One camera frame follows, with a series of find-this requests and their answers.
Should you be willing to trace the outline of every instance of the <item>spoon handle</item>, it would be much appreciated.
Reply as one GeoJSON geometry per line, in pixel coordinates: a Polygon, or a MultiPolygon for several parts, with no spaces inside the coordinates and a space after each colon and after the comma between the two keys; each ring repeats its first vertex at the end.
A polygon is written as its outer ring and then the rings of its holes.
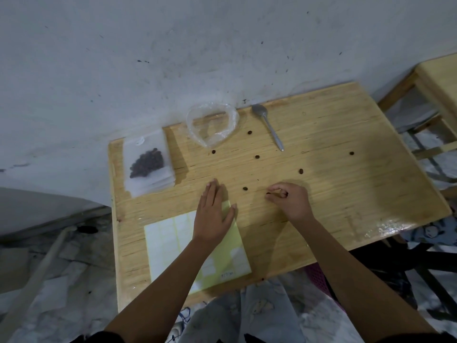
{"type": "Polygon", "coordinates": [[[284,151],[284,146],[281,140],[279,139],[278,135],[276,134],[275,130],[271,127],[270,123],[268,122],[268,119],[266,116],[263,116],[263,119],[266,122],[266,125],[270,129],[271,134],[273,135],[273,138],[275,139],[276,144],[278,145],[278,148],[283,152],[284,151]]]}

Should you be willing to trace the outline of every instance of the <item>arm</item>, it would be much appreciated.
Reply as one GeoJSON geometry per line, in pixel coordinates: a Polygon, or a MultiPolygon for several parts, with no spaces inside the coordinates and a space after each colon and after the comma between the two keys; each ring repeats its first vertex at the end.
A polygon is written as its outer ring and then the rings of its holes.
{"type": "Polygon", "coordinates": [[[232,225],[236,205],[222,219],[223,186],[207,184],[198,203],[192,241],[174,262],[105,330],[119,334],[126,343],[163,343],[178,317],[198,271],[232,225]]]}
{"type": "Polygon", "coordinates": [[[278,205],[305,238],[340,304],[365,342],[436,331],[391,288],[355,259],[314,218],[304,187],[278,183],[266,199],[278,205]]]}

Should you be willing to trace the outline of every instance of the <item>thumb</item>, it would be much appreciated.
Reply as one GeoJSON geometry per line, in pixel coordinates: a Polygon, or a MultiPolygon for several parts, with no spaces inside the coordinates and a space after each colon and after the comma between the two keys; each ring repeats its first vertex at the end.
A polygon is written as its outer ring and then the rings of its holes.
{"type": "Polygon", "coordinates": [[[265,198],[266,198],[268,201],[273,202],[275,205],[281,207],[281,204],[282,204],[282,200],[283,200],[283,199],[280,198],[280,197],[278,197],[278,196],[276,196],[275,194],[270,194],[270,193],[268,193],[268,194],[265,195],[265,198]]]}
{"type": "Polygon", "coordinates": [[[226,228],[226,230],[230,229],[230,226],[232,226],[233,219],[235,218],[236,208],[236,203],[232,204],[232,206],[228,210],[227,216],[222,222],[222,225],[226,228]]]}

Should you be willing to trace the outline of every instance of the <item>person's left arm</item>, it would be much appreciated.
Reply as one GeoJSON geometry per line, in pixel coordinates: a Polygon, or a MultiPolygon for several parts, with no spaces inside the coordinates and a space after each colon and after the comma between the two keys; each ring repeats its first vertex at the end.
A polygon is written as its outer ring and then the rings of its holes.
{"type": "Polygon", "coordinates": [[[166,340],[203,262],[232,225],[236,205],[223,220],[222,195],[217,180],[207,184],[198,203],[191,242],[105,331],[119,334],[126,343],[166,340]]]}

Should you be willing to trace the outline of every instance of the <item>person's right arm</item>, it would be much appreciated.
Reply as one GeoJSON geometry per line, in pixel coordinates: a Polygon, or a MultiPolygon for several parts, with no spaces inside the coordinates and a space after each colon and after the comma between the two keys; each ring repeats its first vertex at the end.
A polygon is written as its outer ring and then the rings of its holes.
{"type": "Polygon", "coordinates": [[[340,304],[365,342],[403,333],[436,333],[416,310],[353,257],[315,219],[304,187],[277,183],[275,203],[305,238],[340,304]]]}

